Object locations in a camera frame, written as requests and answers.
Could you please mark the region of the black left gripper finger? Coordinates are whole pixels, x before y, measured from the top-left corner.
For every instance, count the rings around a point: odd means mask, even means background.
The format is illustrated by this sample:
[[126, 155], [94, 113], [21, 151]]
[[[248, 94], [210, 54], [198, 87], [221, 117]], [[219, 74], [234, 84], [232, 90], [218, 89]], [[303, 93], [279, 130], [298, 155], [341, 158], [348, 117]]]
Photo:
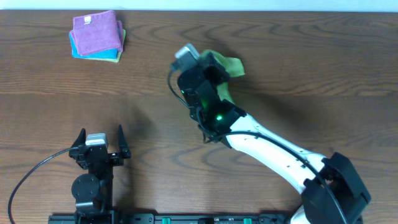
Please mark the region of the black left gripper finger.
[[128, 143], [124, 137], [124, 132], [123, 132], [123, 128], [121, 125], [119, 125], [119, 128], [118, 128], [118, 145], [119, 145], [121, 157], [123, 159], [130, 158], [131, 152], [130, 152]]
[[84, 145], [85, 141], [86, 141], [86, 130], [85, 130], [85, 128], [82, 128], [77, 139], [72, 144], [72, 148], [78, 148], [78, 147]]

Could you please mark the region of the green microfiber cloth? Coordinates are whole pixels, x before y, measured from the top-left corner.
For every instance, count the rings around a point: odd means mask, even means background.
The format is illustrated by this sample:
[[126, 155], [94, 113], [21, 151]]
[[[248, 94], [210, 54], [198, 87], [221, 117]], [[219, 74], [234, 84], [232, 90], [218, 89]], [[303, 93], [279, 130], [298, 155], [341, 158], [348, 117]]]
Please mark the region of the green microfiber cloth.
[[[236, 78], [245, 75], [243, 63], [240, 59], [234, 57], [224, 57], [220, 53], [210, 49], [203, 51], [200, 54], [200, 59], [204, 60], [209, 54], [212, 54], [216, 61], [225, 68], [230, 78]], [[221, 101], [228, 100], [234, 104], [234, 101], [228, 90], [228, 81], [218, 84], [216, 89]]]

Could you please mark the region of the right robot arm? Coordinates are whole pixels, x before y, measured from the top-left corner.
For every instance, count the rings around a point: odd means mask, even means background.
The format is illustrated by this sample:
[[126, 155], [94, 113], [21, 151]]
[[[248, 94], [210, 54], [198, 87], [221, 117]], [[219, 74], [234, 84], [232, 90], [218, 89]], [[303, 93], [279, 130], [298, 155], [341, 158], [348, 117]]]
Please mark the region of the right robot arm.
[[330, 158], [299, 147], [263, 127], [238, 107], [228, 90], [231, 78], [245, 74], [238, 58], [188, 46], [175, 54], [172, 71], [181, 72], [177, 98], [198, 123], [204, 141], [222, 142], [283, 177], [302, 204], [288, 223], [361, 223], [371, 196], [351, 161], [336, 152]]

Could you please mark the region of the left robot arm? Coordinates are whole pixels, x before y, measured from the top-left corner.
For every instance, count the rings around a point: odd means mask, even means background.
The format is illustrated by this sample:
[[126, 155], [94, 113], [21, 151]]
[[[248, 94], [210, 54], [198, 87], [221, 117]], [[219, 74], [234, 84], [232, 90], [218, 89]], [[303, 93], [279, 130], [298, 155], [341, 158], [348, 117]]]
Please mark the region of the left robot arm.
[[113, 208], [113, 168], [123, 166], [131, 152], [118, 127], [118, 152], [108, 152], [108, 140], [104, 133], [86, 134], [82, 129], [71, 146], [69, 156], [87, 170], [72, 184], [75, 198], [75, 223], [122, 223], [120, 212]]

